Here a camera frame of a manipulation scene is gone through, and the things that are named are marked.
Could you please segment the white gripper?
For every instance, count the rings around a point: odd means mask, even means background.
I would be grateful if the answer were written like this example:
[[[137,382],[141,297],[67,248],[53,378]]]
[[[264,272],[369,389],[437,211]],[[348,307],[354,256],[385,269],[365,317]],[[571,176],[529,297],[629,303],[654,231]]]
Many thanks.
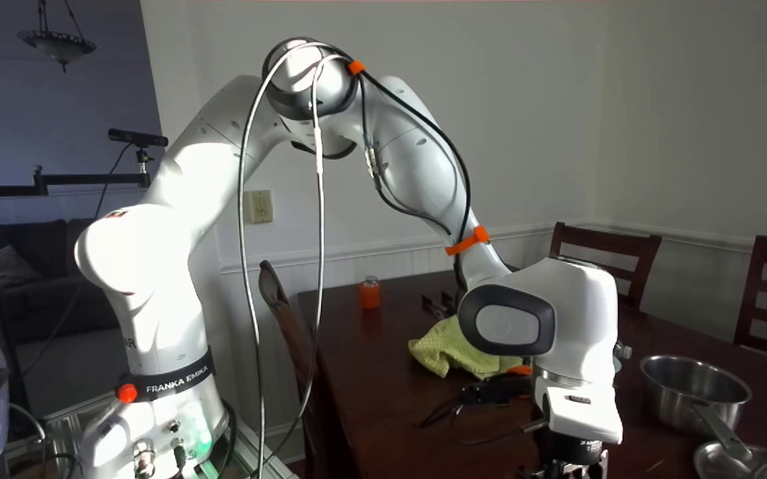
[[[534,378],[539,479],[607,479],[607,449],[623,441],[614,385]]]

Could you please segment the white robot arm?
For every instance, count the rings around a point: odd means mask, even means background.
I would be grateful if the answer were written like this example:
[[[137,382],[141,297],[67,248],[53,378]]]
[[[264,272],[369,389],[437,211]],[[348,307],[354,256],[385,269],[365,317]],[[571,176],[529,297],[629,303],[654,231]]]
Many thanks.
[[[241,187],[285,144],[318,165],[358,152],[381,199],[444,239],[462,284],[456,325],[478,352],[534,365],[550,440],[579,444],[585,466],[623,440],[614,280],[558,257],[505,267],[473,215],[461,152],[416,90],[334,46],[288,38],[256,76],[231,76],[199,106],[137,201],[99,215],[75,243],[127,358],[113,409],[81,436],[84,479],[193,479],[227,432],[199,248],[229,248],[236,276],[251,276]]]

